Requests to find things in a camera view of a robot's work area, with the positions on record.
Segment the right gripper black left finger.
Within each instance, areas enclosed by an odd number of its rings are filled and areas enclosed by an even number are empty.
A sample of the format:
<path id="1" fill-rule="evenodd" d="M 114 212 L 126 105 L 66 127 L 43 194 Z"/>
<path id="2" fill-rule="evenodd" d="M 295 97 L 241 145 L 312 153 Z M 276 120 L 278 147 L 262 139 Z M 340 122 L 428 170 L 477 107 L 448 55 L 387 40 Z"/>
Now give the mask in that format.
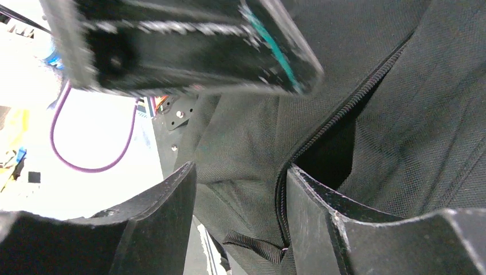
<path id="1" fill-rule="evenodd" d="M 2 274 L 182 274 L 195 201 L 196 168 L 91 218 L 59 221 L 1 212 Z"/>

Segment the black student backpack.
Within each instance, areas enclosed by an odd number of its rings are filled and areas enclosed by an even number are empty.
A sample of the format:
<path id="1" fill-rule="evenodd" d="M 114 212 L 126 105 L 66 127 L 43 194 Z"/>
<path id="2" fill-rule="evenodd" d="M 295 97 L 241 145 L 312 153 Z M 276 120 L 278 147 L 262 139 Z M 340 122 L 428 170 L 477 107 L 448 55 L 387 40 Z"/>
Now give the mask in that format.
<path id="1" fill-rule="evenodd" d="M 305 1 L 295 23 L 315 95 L 202 96 L 179 148 L 195 216 L 247 274 L 298 274 L 292 166 L 403 219 L 485 210 L 484 1 Z"/>

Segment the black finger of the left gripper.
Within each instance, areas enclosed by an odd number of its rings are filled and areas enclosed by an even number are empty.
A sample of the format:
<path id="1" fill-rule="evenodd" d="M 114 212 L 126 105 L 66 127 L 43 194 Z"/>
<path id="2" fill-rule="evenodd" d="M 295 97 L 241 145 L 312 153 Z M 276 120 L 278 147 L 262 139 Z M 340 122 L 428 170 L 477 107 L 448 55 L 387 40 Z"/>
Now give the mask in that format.
<path id="1" fill-rule="evenodd" d="M 42 1 L 76 89 L 308 95 L 324 72 L 294 1 Z"/>

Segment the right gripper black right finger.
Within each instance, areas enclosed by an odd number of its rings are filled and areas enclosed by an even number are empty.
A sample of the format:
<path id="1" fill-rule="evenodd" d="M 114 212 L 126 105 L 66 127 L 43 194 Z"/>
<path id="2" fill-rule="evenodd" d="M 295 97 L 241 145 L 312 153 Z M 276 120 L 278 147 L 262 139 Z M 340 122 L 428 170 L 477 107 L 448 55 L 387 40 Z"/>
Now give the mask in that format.
<path id="1" fill-rule="evenodd" d="M 298 274 L 484 274 L 485 210 L 403 219 L 287 172 L 287 217 Z"/>

